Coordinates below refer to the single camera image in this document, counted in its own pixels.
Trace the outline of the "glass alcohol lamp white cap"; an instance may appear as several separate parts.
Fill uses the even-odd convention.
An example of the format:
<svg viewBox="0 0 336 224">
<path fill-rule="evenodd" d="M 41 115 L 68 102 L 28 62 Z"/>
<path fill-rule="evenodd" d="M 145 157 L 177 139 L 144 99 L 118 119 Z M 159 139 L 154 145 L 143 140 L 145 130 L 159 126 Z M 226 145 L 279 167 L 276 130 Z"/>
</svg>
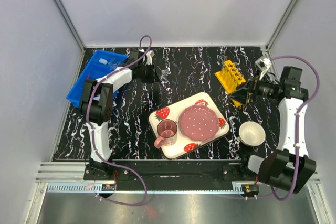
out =
<svg viewBox="0 0 336 224">
<path fill-rule="evenodd" d="M 119 66 L 119 60 L 116 58 L 111 58 L 111 60 L 108 62 L 108 66 L 111 69 L 116 69 Z"/>
</svg>

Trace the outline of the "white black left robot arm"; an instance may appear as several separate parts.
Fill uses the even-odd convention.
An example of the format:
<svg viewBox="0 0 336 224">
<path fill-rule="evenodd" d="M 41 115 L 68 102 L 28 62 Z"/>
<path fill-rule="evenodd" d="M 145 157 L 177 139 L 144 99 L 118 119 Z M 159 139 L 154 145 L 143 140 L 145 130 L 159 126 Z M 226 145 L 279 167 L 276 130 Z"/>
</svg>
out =
<svg viewBox="0 0 336 224">
<path fill-rule="evenodd" d="M 96 174 L 103 180 L 113 175 L 113 167 L 107 161 L 111 157 L 108 139 L 108 122 L 113 114 L 113 94 L 135 79 L 144 83 L 160 81 L 151 49 L 133 50 L 129 56 L 103 77 L 84 82 L 79 110 L 86 119 L 90 134 L 91 154 L 88 174 Z"/>
</svg>

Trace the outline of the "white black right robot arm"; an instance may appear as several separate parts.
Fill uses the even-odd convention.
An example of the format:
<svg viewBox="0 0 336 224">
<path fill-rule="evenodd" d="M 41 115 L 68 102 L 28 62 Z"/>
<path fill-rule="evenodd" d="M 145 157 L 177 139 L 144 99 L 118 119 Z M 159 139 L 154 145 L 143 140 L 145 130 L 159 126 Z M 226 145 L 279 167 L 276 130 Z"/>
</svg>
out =
<svg viewBox="0 0 336 224">
<path fill-rule="evenodd" d="M 277 149 L 267 158 L 251 155 L 238 167 L 239 176 L 250 180 L 256 174 L 261 183 L 297 194 L 316 171 L 316 162 L 309 158 L 305 142 L 305 113 L 310 101 L 308 90 L 301 87 L 302 69 L 284 67 L 279 83 L 253 79 L 240 84 L 229 97 L 247 104 L 257 97 L 278 102 L 280 134 Z"/>
</svg>

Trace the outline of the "yellow test tube rack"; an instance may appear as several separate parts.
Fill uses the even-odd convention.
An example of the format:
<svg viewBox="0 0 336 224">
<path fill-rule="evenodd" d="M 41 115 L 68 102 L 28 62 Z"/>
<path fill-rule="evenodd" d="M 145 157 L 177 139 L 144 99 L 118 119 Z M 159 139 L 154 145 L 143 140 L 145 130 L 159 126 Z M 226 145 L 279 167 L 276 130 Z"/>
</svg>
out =
<svg viewBox="0 0 336 224">
<path fill-rule="evenodd" d="M 218 71 L 215 73 L 215 77 L 218 79 L 224 90 L 227 94 L 230 94 L 234 91 L 236 91 L 236 87 L 238 86 L 238 83 L 236 80 L 233 79 L 233 76 L 230 75 L 229 72 L 226 71 L 226 69 L 221 69 L 221 71 Z"/>
</svg>

